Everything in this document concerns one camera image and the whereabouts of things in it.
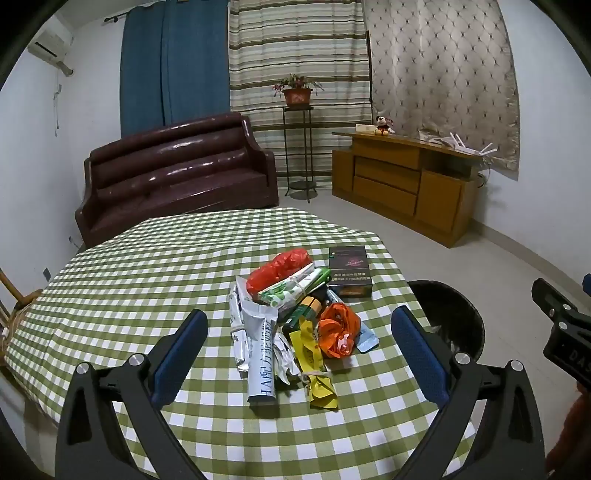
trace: ceiling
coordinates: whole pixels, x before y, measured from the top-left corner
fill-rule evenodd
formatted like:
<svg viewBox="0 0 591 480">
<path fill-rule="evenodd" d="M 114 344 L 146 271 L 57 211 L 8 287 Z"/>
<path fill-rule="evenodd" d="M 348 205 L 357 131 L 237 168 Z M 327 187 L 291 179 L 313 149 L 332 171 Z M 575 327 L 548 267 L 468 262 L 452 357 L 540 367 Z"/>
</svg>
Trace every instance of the ceiling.
<svg viewBox="0 0 591 480">
<path fill-rule="evenodd" d="M 60 10 L 61 17 L 72 29 L 88 22 L 129 10 L 150 0 L 69 0 Z"/>
</svg>

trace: mickey mouse plush toy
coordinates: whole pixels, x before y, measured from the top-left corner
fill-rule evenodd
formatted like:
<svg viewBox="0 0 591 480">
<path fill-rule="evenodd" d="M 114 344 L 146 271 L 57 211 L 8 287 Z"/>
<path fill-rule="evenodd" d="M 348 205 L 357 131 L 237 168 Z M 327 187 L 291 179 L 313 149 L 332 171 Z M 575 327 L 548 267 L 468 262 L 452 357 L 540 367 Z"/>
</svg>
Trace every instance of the mickey mouse plush toy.
<svg viewBox="0 0 591 480">
<path fill-rule="evenodd" d="M 376 120 L 376 127 L 374 130 L 374 134 L 376 135 L 388 135 L 390 133 L 394 133 L 394 130 L 391 128 L 392 121 L 389 118 L 384 116 L 377 116 Z"/>
</svg>

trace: beige diamond-pattern curtain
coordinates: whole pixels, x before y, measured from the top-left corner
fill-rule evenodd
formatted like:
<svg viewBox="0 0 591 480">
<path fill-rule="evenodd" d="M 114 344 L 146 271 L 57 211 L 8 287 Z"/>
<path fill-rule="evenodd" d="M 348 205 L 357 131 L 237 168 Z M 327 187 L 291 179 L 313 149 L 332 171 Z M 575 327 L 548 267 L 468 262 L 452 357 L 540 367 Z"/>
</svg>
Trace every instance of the beige diamond-pattern curtain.
<svg viewBox="0 0 591 480">
<path fill-rule="evenodd" d="M 519 99 L 496 0 L 365 0 L 374 108 L 398 134 L 453 131 L 517 170 Z"/>
</svg>

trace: sofa backrest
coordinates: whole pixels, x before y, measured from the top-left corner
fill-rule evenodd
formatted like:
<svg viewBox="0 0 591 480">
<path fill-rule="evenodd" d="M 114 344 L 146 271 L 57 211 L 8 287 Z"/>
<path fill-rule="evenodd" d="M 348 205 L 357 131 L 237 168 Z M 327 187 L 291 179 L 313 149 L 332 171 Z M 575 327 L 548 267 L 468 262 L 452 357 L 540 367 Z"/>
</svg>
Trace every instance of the sofa backrest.
<svg viewBox="0 0 591 480">
<path fill-rule="evenodd" d="M 239 113 L 131 135 L 93 150 L 89 159 L 93 188 L 107 205 L 218 171 L 249 166 Z"/>
</svg>

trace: sofa armrest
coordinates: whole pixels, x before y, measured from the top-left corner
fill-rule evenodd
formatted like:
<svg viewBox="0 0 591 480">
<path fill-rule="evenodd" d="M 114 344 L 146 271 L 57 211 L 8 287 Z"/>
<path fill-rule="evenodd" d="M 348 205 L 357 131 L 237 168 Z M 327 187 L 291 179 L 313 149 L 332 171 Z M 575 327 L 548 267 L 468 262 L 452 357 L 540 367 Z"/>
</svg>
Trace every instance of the sofa armrest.
<svg viewBox="0 0 591 480">
<path fill-rule="evenodd" d="M 91 232 L 92 226 L 98 220 L 101 211 L 100 200 L 96 196 L 92 188 L 92 174 L 90 172 L 90 159 L 84 161 L 84 175 L 86 179 L 86 188 L 82 203 L 76 210 L 76 223 L 80 229 L 80 234 L 85 244 L 88 246 L 92 244 Z"/>
<path fill-rule="evenodd" d="M 277 192 L 277 172 L 275 170 L 275 154 L 271 150 L 263 150 L 252 133 L 251 121 L 247 116 L 242 117 L 242 128 L 246 137 L 246 149 L 252 159 L 253 168 L 267 175 L 271 201 L 273 205 L 279 205 Z"/>
</svg>

